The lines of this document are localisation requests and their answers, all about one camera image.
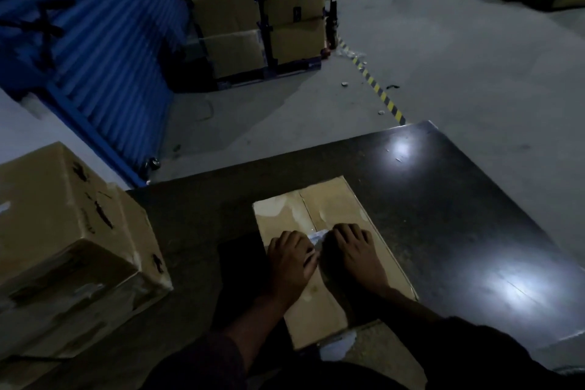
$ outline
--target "table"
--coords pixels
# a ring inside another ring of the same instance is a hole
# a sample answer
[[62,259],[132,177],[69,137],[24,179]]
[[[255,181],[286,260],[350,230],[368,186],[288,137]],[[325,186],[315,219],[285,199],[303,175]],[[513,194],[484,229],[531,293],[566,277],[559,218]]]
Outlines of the table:
[[345,176],[441,315],[488,324],[536,349],[585,328],[585,273],[430,122],[278,155],[133,192],[175,290],[39,388],[135,388],[211,324],[218,247],[257,231],[252,203]]

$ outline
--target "sleeve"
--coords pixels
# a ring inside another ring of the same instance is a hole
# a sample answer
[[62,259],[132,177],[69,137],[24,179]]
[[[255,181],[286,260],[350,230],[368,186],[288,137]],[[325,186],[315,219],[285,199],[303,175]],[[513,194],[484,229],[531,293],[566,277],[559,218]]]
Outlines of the sleeve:
[[161,361],[142,390],[245,390],[246,371],[236,344],[220,333],[208,333]]
[[434,323],[429,337],[428,390],[563,385],[563,377],[538,364],[523,346],[495,328],[450,317]]

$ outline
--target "blue roller shutter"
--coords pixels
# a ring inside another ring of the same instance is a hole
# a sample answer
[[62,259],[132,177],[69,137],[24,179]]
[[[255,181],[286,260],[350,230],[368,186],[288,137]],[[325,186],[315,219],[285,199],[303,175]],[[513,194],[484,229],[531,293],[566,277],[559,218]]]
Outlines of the blue roller shutter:
[[[41,1],[0,0],[0,18],[34,21]],[[186,2],[76,0],[50,11],[50,21],[65,30],[51,42],[54,70],[34,64],[38,32],[0,27],[2,55],[24,63],[31,75],[45,75],[48,102],[59,116],[127,181],[143,185],[138,173],[157,155],[172,101],[163,68],[185,41]],[[26,80],[10,82],[26,86]]]

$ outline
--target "yellow and black striped tape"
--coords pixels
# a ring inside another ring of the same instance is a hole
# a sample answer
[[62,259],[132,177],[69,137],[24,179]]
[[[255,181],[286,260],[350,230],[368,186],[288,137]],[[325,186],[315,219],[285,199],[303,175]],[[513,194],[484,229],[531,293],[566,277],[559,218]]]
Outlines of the yellow and black striped tape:
[[[339,40],[339,45],[345,51],[347,51],[347,52],[350,51],[347,44],[341,39]],[[382,102],[384,102],[384,105],[386,105],[386,108],[388,108],[388,111],[390,113],[392,113],[392,115],[394,116],[394,118],[396,120],[398,120],[400,125],[404,125],[406,123],[406,119],[404,118],[404,114],[402,114],[402,112],[398,109],[398,107],[396,105],[394,105],[394,102],[392,102],[390,100],[386,91],[384,91],[382,89],[382,87],[380,86],[380,84],[376,82],[376,79],[374,79],[374,77],[371,76],[371,74],[366,69],[366,67],[363,65],[363,63],[360,61],[360,59],[353,58],[352,62],[354,62],[357,69],[360,71],[360,73],[362,73],[362,76],[364,76],[364,79],[367,80],[368,84],[374,89],[376,94],[382,99]]]

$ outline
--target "pallet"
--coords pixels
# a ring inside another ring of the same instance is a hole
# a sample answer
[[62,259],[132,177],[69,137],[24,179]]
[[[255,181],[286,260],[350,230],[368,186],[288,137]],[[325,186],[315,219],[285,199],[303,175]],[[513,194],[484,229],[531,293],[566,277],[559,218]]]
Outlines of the pallet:
[[264,82],[265,80],[278,79],[280,77],[293,76],[306,71],[316,71],[321,69],[321,57],[303,59],[283,63],[277,66],[268,66],[259,70],[246,71],[233,76],[216,79],[218,90],[227,90],[236,86],[248,85],[250,83]]

